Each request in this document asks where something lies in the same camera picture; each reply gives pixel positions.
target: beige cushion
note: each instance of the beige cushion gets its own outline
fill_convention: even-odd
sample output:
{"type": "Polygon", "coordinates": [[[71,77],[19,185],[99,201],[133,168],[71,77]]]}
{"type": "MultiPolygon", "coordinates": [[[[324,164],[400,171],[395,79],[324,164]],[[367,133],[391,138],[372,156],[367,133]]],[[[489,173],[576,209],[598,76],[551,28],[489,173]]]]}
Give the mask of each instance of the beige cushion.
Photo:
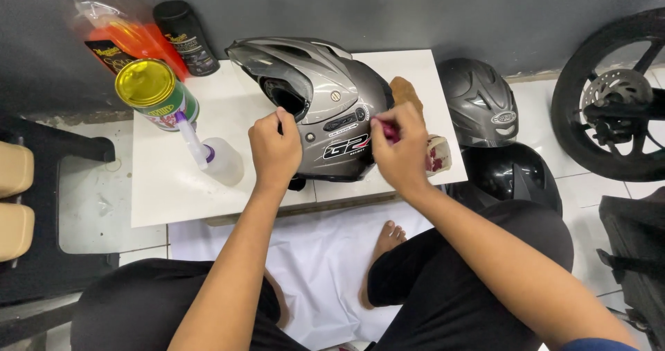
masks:
{"type": "Polygon", "coordinates": [[[0,141],[0,198],[26,191],[33,184],[34,174],[32,151],[0,141]]]}
{"type": "Polygon", "coordinates": [[[33,241],[35,213],[21,204],[0,203],[0,262],[28,251],[33,241]]]}

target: hand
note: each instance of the hand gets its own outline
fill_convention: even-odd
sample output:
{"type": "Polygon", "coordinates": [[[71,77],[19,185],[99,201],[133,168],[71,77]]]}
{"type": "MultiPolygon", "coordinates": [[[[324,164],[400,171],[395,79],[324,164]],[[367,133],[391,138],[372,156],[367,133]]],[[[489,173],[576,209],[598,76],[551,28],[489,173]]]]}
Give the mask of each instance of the hand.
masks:
{"type": "Polygon", "coordinates": [[[257,188],[277,186],[286,191],[289,181],[303,159],[303,146],[293,115],[278,107],[249,128],[251,155],[256,170],[257,188]],[[279,123],[282,132],[277,132],[279,123]]]}
{"type": "Polygon", "coordinates": [[[425,175],[428,135],[413,104],[404,103],[378,114],[371,126],[372,154],[383,178],[404,197],[429,186],[425,175]],[[399,142],[388,143],[381,121],[398,127],[399,142]]]}

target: tire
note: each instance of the tire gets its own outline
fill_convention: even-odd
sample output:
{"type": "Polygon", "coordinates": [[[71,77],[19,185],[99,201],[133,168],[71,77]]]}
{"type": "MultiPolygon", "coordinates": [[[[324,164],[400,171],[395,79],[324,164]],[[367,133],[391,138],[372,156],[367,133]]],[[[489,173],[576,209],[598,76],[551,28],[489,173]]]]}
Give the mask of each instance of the tire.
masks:
{"type": "Polygon", "coordinates": [[[644,11],[604,26],[582,43],[561,71],[552,98],[554,134],[563,150],[593,173],[618,181],[665,179],[665,150],[639,159],[618,159],[586,137],[582,125],[576,124],[578,129],[571,126],[577,120],[575,111],[580,108],[587,77],[603,58],[625,45],[654,38],[665,39],[665,8],[644,11]]]}

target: helmet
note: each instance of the helmet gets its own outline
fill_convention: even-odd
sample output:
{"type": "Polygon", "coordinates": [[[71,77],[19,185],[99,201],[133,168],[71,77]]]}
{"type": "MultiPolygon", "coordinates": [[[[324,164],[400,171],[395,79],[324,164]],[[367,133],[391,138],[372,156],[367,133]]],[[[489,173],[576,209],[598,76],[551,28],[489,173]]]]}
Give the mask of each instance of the helmet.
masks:
{"type": "Polygon", "coordinates": [[[370,117],[394,105],[379,74],[340,46],[311,38],[236,40],[225,51],[239,77],[249,75],[295,117],[303,143],[295,178],[362,180],[374,164],[370,117]]]}
{"type": "Polygon", "coordinates": [[[563,214],[552,172],[526,144],[466,147],[461,157],[469,181],[449,185],[448,194],[471,210],[477,212],[500,201],[523,199],[563,214]]]}
{"type": "Polygon", "coordinates": [[[493,67],[478,60],[451,59],[437,67],[458,142],[500,147],[517,137],[515,97],[493,67]]]}

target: silver motorcycle helmet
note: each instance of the silver motorcycle helmet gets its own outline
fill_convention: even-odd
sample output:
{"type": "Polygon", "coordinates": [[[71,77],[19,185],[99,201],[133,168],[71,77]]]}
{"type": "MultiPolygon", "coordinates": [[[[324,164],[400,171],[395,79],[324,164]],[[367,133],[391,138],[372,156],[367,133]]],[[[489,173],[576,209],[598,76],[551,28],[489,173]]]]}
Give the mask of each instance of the silver motorcycle helmet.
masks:
{"type": "Polygon", "coordinates": [[[478,60],[450,59],[437,71],[460,144],[501,147],[517,140],[515,97],[493,67],[478,60]]]}
{"type": "Polygon", "coordinates": [[[394,105],[379,74],[339,45],[312,38],[235,40],[225,52],[241,69],[237,73],[295,117],[303,161],[294,178],[364,178],[374,165],[370,117],[394,105]]]}

